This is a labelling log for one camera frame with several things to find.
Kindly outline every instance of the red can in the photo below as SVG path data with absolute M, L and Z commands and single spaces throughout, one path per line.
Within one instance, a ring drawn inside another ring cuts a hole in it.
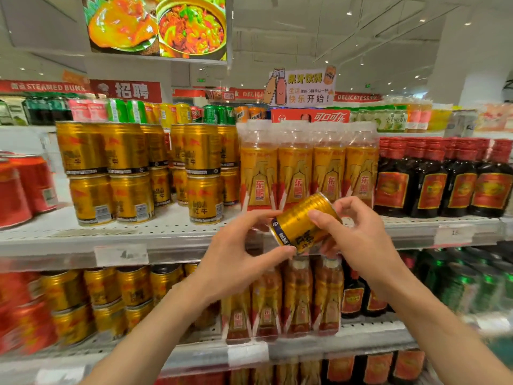
M 108 122 L 109 116 L 107 114 L 107 102 L 101 98 L 95 98 L 93 100 L 87 100 L 87 108 L 91 121 L 93 122 Z
M 0 228 L 21 224 L 31 218 L 18 170 L 9 160 L 0 158 Z
M 203 113 L 200 107 L 191 107 L 192 122 L 202 122 Z
M 23 352 L 33 354 L 57 343 L 50 311 L 42 300 L 14 308 L 13 317 L 21 329 Z
M 57 208 L 57 195 L 52 173 L 42 157 L 10 155 L 8 160 L 20 173 L 23 190 L 32 213 L 43 213 Z
M 69 109 L 74 122 L 91 122 L 89 103 L 91 100 L 83 98 L 72 98 L 68 100 Z
M 12 320 L 9 306 L 0 304 L 0 355 L 21 347 L 20 330 Z
M 0 293 L 11 307 L 29 304 L 42 296 L 37 272 L 10 272 L 0 274 Z

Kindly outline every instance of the bowl of food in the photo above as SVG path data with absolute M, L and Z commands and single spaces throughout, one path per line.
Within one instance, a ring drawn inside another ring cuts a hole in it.
M 161 56 L 221 60 L 226 55 L 225 10 L 208 0 L 157 5 Z

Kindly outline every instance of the price label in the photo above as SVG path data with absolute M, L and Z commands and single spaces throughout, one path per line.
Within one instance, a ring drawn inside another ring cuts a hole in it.
M 269 362 L 269 345 L 252 341 L 228 346 L 228 365 L 240 367 L 254 363 Z
M 82 381 L 86 367 L 40 369 L 35 385 L 75 385 Z
M 145 244 L 95 246 L 94 256 L 98 267 L 147 265 L 149 263 Z
M 434 247 L 464 246 L 472 243 L 477 227 L 473 224 L 441 225 L 434 234 Z

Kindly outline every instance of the bottle label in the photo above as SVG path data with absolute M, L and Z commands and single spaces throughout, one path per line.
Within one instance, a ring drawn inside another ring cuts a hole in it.
M 458 174 L 454 180 L 448 208 L 466 208 L 471 203 L 474 184 L 478 175 L 475 173 Z
M 344 297 L 342 298 L 342 313 L 350 314 L 358 312 L 362 307 L 363 293 L 363 288 L 344 290 Z
M 387 306 L 386 301 L 380 300 L 373 290 L 370 291 L 369 304 L 367 304 L 367 310 L 383 310 Z
M 383 171 L 378 175 L 375 205 L 402 208 L 406 197 L 409 175 Z
M 392 356 L 392 353 L 368 355 L 363 382 L 369 385 L 377 385 L 385 382 L 388 377 L 388 372 L 390 371 Z
M 428 174 L 424 177 L 418 209 L 437 209 L 442 200 L 447 174 Z
M 506 205 L 513 175 L 502 173 L 480 174 L 472 197 L 475 207 L 503 209 Z
M 403 380 L 415 381 L 419 378 L 424 365 L 423 351 L 399 351 L 393 376 Z
M 332 382 L 349 382 L 355 366 L 355 357 L 330 359 L 326 378 Z

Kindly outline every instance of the forearm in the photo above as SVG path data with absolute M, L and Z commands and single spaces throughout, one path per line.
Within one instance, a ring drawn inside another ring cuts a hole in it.
M 395 279 L 388 300 L 445 385 L 511 384 L 513 375 L 478 334 L 411 272 Z
M 193 275 L 175 285 L 82 385 L 152 385 L 185 330 L 208 304 L 201 290 Z

